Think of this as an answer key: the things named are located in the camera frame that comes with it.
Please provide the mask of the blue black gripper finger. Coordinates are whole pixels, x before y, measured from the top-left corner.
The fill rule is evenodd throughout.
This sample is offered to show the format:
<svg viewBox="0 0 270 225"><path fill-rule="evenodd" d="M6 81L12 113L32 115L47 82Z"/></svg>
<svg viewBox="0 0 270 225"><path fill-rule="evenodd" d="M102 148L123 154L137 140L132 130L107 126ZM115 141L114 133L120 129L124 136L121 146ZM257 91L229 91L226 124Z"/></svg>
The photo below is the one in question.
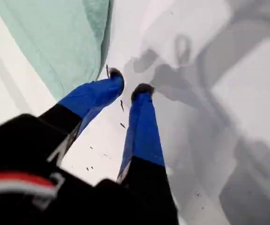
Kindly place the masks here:
<svg viewBox="0 0 270 225"><path fill-rule="evenodd" d="M124 78L116 68L109 69L109 77L84 83L72 90L40 119L69 134L65 151L82 133L86 126L103 110L113 103L124 90Z"/></svg>
<svg viewBox="0 0 270 225"><path fill-rule="evenodd" d="M129 126L117 178L127 193L127 212L138 225L176 225L152 96L154 87L139 84L131 95Z"/></svg>

